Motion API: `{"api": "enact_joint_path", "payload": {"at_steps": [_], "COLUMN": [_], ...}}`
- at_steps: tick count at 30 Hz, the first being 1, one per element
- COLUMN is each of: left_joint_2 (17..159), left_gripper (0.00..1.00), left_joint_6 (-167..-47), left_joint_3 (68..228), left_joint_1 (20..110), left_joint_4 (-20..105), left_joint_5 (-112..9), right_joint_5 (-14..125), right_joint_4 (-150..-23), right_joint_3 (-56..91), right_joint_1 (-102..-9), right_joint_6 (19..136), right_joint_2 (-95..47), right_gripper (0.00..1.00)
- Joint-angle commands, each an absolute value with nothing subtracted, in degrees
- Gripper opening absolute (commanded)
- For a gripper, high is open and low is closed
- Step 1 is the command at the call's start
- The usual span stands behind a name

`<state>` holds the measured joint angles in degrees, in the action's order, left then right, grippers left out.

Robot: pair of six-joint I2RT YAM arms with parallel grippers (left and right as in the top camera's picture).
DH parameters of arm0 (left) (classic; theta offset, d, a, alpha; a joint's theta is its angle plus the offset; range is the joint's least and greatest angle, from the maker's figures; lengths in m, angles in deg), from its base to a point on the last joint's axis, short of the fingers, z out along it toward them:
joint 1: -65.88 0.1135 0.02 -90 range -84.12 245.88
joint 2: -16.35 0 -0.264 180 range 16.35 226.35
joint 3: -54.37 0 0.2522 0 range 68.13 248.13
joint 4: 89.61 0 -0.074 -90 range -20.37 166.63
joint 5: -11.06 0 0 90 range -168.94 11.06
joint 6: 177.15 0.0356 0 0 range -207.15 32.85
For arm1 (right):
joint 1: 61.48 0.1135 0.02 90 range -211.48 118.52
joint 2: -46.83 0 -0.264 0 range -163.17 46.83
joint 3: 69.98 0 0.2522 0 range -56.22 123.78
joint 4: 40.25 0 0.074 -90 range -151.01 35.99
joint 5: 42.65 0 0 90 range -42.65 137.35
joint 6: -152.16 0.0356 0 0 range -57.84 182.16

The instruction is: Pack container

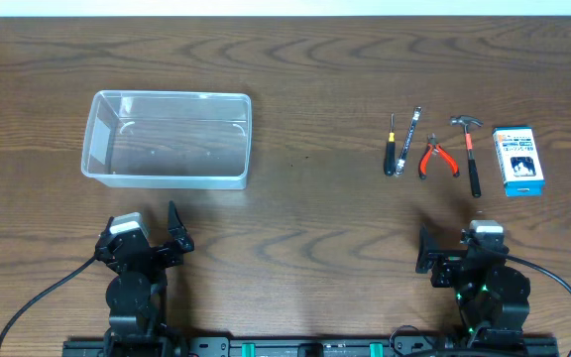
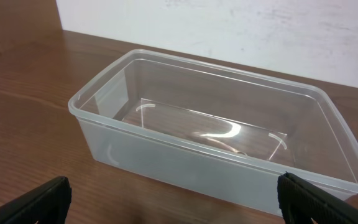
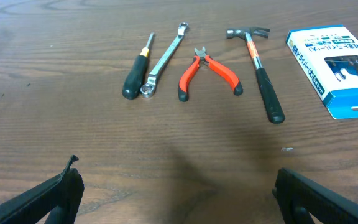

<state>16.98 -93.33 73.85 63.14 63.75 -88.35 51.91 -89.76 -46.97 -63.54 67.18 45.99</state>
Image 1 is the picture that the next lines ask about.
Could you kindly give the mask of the claw hammer red black handle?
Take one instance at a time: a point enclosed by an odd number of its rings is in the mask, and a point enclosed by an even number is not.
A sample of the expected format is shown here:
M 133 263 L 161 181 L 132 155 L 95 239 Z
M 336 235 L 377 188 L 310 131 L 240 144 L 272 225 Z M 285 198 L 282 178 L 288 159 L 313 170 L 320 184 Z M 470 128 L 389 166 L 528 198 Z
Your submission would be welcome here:
M 473 152 L 473 142 L 470 134 L 470 128 L 472 126 L 477 126 L 478 128 L 481 128 L 483 126 L 483 122 L 472 116 L 460 115 L 456 117 L 451 117 L 450 125 L 460 126 L 463 128 L 465 146 L 467 151 L 467 159 L 468 159 L 468 172 L 469 172 L 471 193 L 473 197 L 479 198 L 482 195 L 482 192 L 481 192 L 480 179 L 475 161 L 475 156 Z

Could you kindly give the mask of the clear plastic container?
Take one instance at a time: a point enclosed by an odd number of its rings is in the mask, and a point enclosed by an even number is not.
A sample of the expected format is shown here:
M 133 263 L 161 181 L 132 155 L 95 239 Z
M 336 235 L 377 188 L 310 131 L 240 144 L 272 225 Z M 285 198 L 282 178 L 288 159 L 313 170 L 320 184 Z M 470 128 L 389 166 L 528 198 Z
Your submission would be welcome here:
M 243 189 L 252 133 L 244 93 L 100 90 L 80 169 L 110 187 Z

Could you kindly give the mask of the silver socket wrench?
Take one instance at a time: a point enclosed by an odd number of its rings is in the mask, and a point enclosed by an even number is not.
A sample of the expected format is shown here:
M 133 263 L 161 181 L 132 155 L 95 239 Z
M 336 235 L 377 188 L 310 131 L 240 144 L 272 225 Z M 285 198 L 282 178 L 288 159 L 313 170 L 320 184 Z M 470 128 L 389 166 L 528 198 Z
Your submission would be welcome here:
M 403 142 L 403 145 L 401 147 L 400 156 L 399 156 L 399 159 L 398 159 L 396 167 L 395 167 L 395 175 L 397 177 L 399 177 L 403 174 L 404 166 L 406 163 L 406 158 L 407 158 L 409 148 L 410 148 L 410 144 L 412 141 L 412 137 L 413 137 L 413 134 L 415 132 L 419 118 L 421 116 L 421 112 L 422 112 L 422 108 L 420 106 L 416 106 L 413 108 L 413 114 L 412 114 L 412 118 L 410 121 L 410 125 L 407 129 L 407 134 L 406 134 L 405 140 Z

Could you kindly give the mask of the blue white cardboard box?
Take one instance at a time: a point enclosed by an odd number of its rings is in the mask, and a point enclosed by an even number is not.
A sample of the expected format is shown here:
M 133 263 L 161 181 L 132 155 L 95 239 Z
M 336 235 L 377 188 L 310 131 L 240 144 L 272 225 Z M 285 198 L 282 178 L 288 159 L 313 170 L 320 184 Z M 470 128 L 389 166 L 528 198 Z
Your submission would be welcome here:
M 545 178 L 532 129 L 496 127 L 493 140 L 506 196 L 541 196 Z

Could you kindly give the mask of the red handled pliers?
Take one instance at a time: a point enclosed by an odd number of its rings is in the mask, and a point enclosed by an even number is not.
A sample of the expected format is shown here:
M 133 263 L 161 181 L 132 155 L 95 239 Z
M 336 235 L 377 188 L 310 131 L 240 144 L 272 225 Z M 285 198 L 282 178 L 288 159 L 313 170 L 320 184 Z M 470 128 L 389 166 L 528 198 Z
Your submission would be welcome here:
M 457 162 L 447 151 L 443 149 L 435 134 L 432 133 L 427 137 L 427 146 L 418 164 L 418 176 L 420 179 L 427 178 L 426 169 L 432 157 L 441 158 L 448 165 L 452 176 L 455 178 L 460 176 L 460 170 Z

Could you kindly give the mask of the black yellow screwdriver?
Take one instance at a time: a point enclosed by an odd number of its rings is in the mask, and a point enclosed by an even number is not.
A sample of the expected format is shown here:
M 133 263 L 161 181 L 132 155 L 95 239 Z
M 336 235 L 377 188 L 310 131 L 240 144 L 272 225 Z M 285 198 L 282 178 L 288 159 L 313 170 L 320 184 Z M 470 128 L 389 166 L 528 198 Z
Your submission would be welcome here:
M 396 168 L 396 141 L 395 141 L 395 114 L 391 114 L 389 136 L 386 143 L 384 158 L 384 174 L 388 177 L 395 173 Z

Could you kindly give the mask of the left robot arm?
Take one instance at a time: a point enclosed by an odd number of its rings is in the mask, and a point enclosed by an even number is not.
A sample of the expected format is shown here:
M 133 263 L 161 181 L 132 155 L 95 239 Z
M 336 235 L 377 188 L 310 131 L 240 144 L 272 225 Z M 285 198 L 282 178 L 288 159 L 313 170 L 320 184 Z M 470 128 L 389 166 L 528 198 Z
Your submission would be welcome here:
M 183 263 L 194 241 L 180 220 L 175 204 L 168 209 L 170 239 L 149 242 L 149 228 L 139 212 L 108 219 L 95 245 L 95 259 L 117 274 L 106 290 L 112 344 L 152 345 L 166 332 L 167 269 Z

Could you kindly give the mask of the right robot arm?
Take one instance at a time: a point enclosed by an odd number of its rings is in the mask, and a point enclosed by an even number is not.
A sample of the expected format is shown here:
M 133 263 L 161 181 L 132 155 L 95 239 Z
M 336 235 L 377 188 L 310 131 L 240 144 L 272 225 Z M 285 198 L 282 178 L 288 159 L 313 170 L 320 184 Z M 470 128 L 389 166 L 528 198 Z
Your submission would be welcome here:
M 462 232 L 465 251 L 441 249 L 425 226 L 419 231 L 415 271 L 430 273 L 435 288 L 451 288 L 463 323 L 467 348 L 514 350 L 530 311 L 530 280 L 506 265 L 509 248 L 502 225 L 473 220 Z

